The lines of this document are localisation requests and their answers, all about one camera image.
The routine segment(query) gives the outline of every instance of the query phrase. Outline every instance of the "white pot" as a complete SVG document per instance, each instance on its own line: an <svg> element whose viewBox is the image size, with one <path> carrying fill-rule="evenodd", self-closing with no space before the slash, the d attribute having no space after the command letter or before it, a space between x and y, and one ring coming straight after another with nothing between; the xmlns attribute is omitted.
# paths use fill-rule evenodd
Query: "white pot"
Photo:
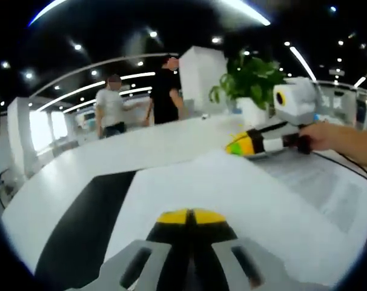
<svg viewBox="0 0 367 291"><path fill-rule="evenodd" d="M258 108L251 98L237 98L236 101L237 108L242 111L244 125L246 127L255 127L267 122L267 111Z"/></svg>

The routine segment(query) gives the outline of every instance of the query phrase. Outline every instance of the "jeans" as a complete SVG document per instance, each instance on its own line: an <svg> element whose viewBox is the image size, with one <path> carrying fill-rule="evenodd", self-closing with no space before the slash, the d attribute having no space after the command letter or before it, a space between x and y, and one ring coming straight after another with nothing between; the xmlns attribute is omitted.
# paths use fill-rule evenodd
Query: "jeans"
<svg viewBox="0 0 367 291"><path fill-rule="evenodd" d="M120 135L121 133L125 133L127 131L127 127L124 122L120 122L115 125L107 126L104 128L103 135L104 138L109 138L114 135Z"/></svg>

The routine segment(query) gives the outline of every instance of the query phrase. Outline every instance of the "black shirt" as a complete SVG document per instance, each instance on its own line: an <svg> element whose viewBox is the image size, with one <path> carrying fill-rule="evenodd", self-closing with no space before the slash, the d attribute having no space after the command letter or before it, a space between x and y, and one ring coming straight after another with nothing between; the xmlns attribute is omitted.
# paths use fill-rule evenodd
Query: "black shirt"
<svg viewBox="0 0 367 291"><path fill-rule="evenodd" d="M178 109L170 97L171 89L180 89L179 77L169 69L156 72L150 98L154 103L154 123L162 124L178 120Z"/></svg>

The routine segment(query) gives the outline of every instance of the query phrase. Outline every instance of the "man in black shirt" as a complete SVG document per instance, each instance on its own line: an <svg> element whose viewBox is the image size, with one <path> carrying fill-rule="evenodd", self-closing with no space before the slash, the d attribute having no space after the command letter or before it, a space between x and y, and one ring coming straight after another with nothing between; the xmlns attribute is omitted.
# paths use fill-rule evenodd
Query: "man in black shirt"
<svg viewBox="0 0 367 291"><path fill-rule="evenodd" d="M166 56L162 68L156 72L153 82L153 91L150 95L150 104L143 122L149 125L150 112L154 108L154 123L163 124L177 121L179 114L184 109L184 102L178 95L179 80L174 75L178 68L178 59L174 56Z"/></svg>

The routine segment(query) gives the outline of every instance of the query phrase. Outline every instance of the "person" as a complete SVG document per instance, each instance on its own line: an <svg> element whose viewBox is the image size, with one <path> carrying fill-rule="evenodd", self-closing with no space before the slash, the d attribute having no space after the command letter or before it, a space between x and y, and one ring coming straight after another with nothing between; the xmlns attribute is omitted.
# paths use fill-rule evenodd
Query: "person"
<svg viewBox="0 0 367 291"><path fill-rule="evenodd" d="M123 111L141 106L141 103L124 105L119 92L122 91L122 80L118 75L107 79L106 88L96 95L96 127L98 137L110 137L127 131Z"/></svg>
<svg viewBox="0 0 367 291"><path fill-rule="evenodd" d="M174 56L164 57L162 68L156 72L154 77L153 91L143 121L144 126L149 125L151 109L154 109L155 124L177 121L185 114L184 101L178 94L179 80L174 76L174 71L178 66L178 59Z"/></svg>
<svg viewBox="0 0 367 291"><path fill-rule="evenodd" d="M367 166L367 130L318 122L301 129L300 136L308 136L312 150L335 150Z"/></svg>

